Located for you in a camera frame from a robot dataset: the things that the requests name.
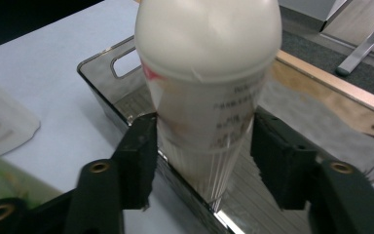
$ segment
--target bottle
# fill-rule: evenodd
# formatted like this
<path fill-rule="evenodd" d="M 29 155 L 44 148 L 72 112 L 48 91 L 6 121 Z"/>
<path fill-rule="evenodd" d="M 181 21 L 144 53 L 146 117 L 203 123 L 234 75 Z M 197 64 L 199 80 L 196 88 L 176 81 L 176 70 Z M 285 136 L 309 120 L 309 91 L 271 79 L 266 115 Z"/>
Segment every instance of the bottle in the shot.
<path fill-rule="evenodd" d="M 143 0 L 134 40 L 168 162 L 216 201 L 281 46 L 277 0 Z"/>

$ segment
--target white bottle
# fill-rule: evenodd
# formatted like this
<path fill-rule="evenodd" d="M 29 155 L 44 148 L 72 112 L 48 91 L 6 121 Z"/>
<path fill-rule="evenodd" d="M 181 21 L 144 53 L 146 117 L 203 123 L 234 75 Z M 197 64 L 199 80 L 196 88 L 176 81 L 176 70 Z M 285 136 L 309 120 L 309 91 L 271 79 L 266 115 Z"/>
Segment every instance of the white bottle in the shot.
<path fill-rule="evenodd" d="M 143 0 L 135 46 L 169 162 L 208 201 L 233 170 L 281 45 L 277 0 Z"/>

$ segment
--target plastic bottle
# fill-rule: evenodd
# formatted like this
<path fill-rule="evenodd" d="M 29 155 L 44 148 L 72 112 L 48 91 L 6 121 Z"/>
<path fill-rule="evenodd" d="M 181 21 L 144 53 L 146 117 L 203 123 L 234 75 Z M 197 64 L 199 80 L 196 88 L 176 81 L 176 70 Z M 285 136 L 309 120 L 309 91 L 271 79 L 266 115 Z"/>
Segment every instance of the plastic bottle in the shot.
<path fill-rule="evenodd" d="M 207 200 L 234 168 L 281 45 L 277 0 L 143 0 L 135 46 L 168 161 Z"/>

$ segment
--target white table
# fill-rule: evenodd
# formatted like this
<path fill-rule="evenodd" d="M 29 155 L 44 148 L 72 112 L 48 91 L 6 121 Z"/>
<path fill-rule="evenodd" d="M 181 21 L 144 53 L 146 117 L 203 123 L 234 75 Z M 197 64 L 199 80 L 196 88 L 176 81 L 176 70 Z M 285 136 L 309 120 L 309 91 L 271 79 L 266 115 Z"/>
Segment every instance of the white table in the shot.
<path fill-rule="evenodd" d="M 105 0 L 0 46 L 0 87 L 41 121 L 34 138 L 3 157 L 61 192 L 87 163 L 109 158 L 123 134 L 79 76 L 79 62 L 133 35 L 138 4 Z M 127 233 L 206 233 L 155 179 L 151 208 L 125 211 Z"/>

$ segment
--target wooden edge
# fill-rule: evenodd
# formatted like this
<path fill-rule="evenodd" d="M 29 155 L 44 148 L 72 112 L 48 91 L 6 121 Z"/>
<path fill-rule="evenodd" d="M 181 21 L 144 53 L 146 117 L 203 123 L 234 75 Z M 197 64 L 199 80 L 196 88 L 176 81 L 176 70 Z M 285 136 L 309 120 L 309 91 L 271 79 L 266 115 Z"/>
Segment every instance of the wooden edge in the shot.
<path fill-rule="evenodd" d="M 374 110 L 374 95 L 369 92 L 352 85 L 332 74 L 327 73 L 299 58 L 296 58 L 284 51 L 279 51 L 277 59 L 285 64 L 288 64 L 299 71 L 309 75 L 310 77 L 321 82 L 324 86 L 343 93 L 347 97 L 363 104 L 367 108 Z"/>

